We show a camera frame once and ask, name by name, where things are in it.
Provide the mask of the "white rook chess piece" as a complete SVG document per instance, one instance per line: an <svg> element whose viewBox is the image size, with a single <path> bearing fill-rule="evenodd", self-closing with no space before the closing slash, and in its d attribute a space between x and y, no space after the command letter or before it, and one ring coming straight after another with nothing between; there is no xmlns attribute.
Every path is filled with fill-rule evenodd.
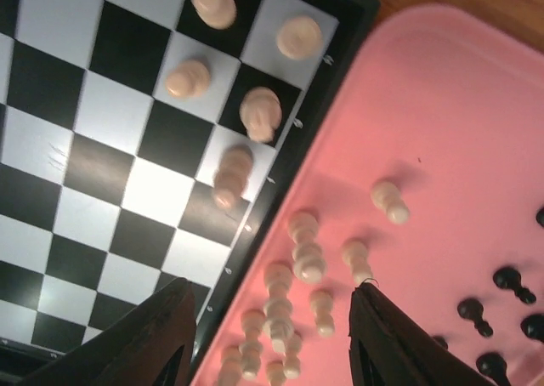
<svg viewBox="0 0 544 386"><path fill-rule="evenodd" d="M307 15L286 20L276 36L278 49L292 60L305 60L312 57L320 50L322 43L320 26Z"/></svg>

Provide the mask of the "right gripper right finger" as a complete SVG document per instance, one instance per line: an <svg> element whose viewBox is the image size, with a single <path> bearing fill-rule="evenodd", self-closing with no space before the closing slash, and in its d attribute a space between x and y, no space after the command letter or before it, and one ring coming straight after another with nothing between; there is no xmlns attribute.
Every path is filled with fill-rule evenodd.
<svg viewBox="0 0 544 386"><path fill-rule="evenodd" d="M479 373L452 355L377 287L354 289L349 310L354 385L509 385L506 362L484 359Z"/></svg>

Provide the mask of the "white bishop chess piece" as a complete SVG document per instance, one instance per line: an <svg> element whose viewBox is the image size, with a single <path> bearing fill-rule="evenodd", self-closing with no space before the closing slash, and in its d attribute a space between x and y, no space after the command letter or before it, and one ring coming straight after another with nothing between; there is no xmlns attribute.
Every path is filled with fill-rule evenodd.
<svg viewBox="0 0 544 386"><path fill-rule="evenodd" d="M233 145L223 152L212 187L212 198L219 208L231 209L241 199L253 163L253 154L247 145Z"/></svg>

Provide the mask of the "white knight chess piece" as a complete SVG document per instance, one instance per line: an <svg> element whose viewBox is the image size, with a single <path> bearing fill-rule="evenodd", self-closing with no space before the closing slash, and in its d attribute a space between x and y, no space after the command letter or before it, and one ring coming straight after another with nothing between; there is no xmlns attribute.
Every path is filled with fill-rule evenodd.
<svg viewBox="0 0 544 386"><path fill-rule="evenodd" d="M281 123L282 109L279 97L270 88L257 87L248 91L239 112L249 139L258 143L273 140Z"/></svg>

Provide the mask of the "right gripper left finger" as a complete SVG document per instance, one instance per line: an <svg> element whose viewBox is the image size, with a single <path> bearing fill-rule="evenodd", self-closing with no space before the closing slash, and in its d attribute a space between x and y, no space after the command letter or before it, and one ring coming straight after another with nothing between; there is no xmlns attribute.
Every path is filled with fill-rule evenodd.
<svg viewBox="0 0 544 386"><path fill-rule="evenodd" d="M191 284L177 278L26 385L187 385L196 338Z"/></svg>

